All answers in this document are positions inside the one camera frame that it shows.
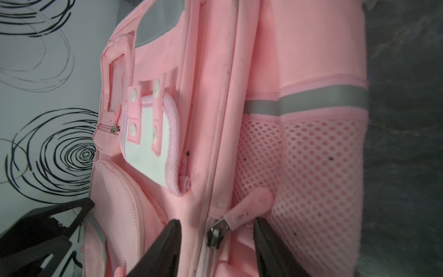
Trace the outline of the pink student backpack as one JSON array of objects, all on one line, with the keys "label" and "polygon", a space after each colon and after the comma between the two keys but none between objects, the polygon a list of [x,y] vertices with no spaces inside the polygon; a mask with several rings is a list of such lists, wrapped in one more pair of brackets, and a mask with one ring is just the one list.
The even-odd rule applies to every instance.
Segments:
[{"label": "pink student backpack", "polygon": [[85,277],[126,277],[173,219],[177,277],[259,277],[257,217],[310,277],[356,276],[362,1],[120,1],[100,69]]}]

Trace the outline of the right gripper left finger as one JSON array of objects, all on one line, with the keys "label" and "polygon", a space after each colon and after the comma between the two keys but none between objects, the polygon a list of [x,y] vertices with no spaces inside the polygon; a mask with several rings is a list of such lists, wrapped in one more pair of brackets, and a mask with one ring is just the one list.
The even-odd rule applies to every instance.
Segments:
[{"label": "right gripper left finger", "polygon": [[178,219],[168,222],[127,277],[176,277],[180,262],[182,227]]}]

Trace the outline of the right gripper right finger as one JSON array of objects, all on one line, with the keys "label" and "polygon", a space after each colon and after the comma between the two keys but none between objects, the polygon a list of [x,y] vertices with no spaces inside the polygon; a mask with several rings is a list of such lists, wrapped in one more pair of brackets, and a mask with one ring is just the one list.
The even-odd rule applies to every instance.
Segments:
[{"label": "right gripper right finger", "polygon": [[260,277],[310,277],[265,218],[254,220],[253,239]]}]

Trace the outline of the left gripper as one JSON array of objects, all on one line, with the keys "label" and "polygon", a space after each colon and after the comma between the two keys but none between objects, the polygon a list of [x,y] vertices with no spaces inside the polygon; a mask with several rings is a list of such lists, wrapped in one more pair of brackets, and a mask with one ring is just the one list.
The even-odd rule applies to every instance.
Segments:
[{"label": "left gripper", "polygon": [[[36,208],[1,234],[2,277],[50,277],[72,247],[71,236],[95,203],[88,197]],[[54,215],[78,208],[69,226]]]}]

